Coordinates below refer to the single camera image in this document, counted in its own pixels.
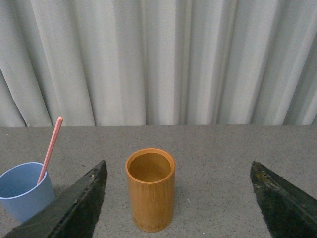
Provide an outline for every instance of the pink stick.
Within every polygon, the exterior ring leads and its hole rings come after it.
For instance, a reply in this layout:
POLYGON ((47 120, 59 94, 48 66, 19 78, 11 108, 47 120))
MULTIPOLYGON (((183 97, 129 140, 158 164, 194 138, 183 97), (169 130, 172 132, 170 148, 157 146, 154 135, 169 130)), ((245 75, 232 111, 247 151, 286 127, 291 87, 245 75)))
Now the pink stick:
POLYGON ((48 164, 49 164, 49 161, 50 161, 50 158, 51 158, 51 155, 52 155, 52 151, 53 151, 53 148, 54 148, 54 145, 55 145, 58 133, 59 133, 59 129, 60 129, 62 123, 63 123, 63 118, 62 117, 57 118, 57 122, 56 122, 56 125, 55 125, 55 128, 54 128, 54 131, 53 131, 53 135, 52 135, 52 138, 51 138, 51 141, 50 141, 50 145, 49 145, 48 151, 46 153, 45 160, 44 160, 44 163, 43 163, 43 167, 42 167, 42 170, 41 170, 41 173, 40 173, 38 184, 43 179, 45 171, 46 171, 46 168, 48 167, 48 164))

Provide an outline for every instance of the bamboo cup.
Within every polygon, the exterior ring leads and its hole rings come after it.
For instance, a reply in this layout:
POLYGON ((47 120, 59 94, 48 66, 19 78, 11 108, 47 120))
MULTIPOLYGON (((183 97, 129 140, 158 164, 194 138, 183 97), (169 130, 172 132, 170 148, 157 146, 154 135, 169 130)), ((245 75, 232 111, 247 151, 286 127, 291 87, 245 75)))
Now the bamboo cup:
POLYGON ((146 232, 158 232, 173 218, 175 161, 166 151, 146 148, 125 164, 134 223, 146 232))

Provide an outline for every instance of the curtain fold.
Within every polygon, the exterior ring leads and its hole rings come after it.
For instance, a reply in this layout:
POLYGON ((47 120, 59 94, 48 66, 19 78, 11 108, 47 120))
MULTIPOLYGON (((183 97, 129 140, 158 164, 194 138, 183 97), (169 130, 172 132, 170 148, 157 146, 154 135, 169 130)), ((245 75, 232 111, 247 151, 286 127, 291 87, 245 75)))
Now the curtain fold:
POLYGON ((0 126, 316 124, 315 0, 2 0, 0 126))

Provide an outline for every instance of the concrete surface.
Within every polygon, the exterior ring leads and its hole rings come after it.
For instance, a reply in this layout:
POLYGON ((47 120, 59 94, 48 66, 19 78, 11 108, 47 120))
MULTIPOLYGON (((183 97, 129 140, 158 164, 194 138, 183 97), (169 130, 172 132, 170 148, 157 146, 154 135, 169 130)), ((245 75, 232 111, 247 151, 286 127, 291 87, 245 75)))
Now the concrete surface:
MULTIPOLYGON (((43 162, 52 127, 0 128, 0 174, 29 161, 43 162)), ((315 126, 109 126, 62 127, 48 171, 56 194, 100 160, 108 169, 95 238, 270 237, 250 180, 253 160, 317 197, 315 126), (171 224, 146 233, 130 213, 125 161, 146 147, 176 160, 171 224)), ((0 206, 0 237, 18 223, 0 206)))

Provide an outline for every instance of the plastic cup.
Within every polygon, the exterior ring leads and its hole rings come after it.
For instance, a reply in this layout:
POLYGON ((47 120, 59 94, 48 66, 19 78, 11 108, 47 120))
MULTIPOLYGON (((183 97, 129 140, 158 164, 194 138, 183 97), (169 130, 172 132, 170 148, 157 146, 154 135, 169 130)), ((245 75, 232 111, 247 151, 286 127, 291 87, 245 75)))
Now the plastic cup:
POLYGON ((0 176, 0 203, 19 222, 23 223, 55 200, 48 172, 37 185, 43 164, 24 163, 0 176))

